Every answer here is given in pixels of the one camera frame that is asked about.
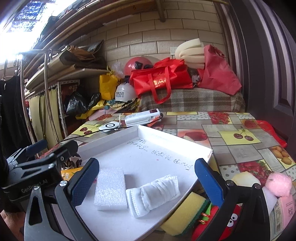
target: plaid fabric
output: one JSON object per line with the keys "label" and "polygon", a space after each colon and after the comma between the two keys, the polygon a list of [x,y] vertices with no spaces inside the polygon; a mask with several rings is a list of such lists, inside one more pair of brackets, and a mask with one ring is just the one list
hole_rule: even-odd
{"label": "plaid fabric", "polygon": [[[167,95],[166,90],[157,90],[158,99]],[[172,90],[171,97],[163,104],[156,104],[151,92],[142,94],[138,111],[158,108],[161,112],[173,111],[227,111],[244,112],[245,103],[238,92],[230,96],[220,91],[201,88]]]}

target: red plush toy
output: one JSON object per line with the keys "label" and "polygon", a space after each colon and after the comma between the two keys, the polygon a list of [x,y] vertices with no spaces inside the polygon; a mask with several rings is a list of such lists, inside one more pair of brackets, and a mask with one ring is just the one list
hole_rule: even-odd
{"label": "red plush toy", "polygon": [[[215,216],[216,212],[219,210],[219,208],[217,206],[212,206],[211,207],[211,212],[209,215],[209,220],[208,221],[204,221],[204,223],[200,223],[197,225],[197,227],[195,228],[192,237],[191,237],[191,241],[196,241],[197,238],[201,235],[201,233],[205,230],[205,228],[208,226],[208,224],[210,223],[210,221],[213,219],[213,217]],[[231,216],[231,219],[229,220],[229,223],[227,224],[227,227],[225,228],[224,232],[222,233],[220,240],[223,240],[225,238],[227,238],[233,231],[236,223],[238,222],[238,218],[239,218],[239,214],[241,211],[241,207],[236,205],[235,209],[233,211],[233,214]]]}

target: white hard hat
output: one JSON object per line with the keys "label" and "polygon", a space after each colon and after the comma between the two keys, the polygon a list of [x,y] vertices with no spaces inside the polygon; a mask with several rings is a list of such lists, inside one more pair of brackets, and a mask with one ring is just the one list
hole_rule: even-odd
{"label": "white hard hat", "polygon": [[120,84],[115,92],[115,101],[128,102],[136,97],[135,89],[129,83]]}

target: yellow sponge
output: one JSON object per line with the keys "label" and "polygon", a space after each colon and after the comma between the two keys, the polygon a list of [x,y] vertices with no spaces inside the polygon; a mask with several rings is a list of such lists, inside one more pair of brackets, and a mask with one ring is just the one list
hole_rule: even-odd
{"label": "yellow sponge", "polygon": [[161,228],[172,236],[181,235],[190,229],[210,201],[191,192],[173,215],[165,221]]}

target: patterned tablecloth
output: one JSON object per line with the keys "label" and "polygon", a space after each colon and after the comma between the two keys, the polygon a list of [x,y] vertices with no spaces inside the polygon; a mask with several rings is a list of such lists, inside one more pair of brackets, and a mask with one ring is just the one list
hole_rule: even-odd
{"label": "patterned tablecloth", "polygon": [[[294,160],[270,134],[260,128],[249,113],[165,112],[163,115],[162,121],[152,128],[212,148],[210,166],[219,171],[225,180],[248,171],[264,185],[271,172],[281,172],[293,180],[291,194],[296,203]],[[104,115],[95,121],[88,121],[69,137],[77,136],[79,145],[94,141],[105,135],[99,132],[89,137],[79,135],[85,133],[85,128],[94,132],[102,124],[118,120],[118,116]],[[271,240],[282,231],[279,215],[277,210],[270,214]]]}

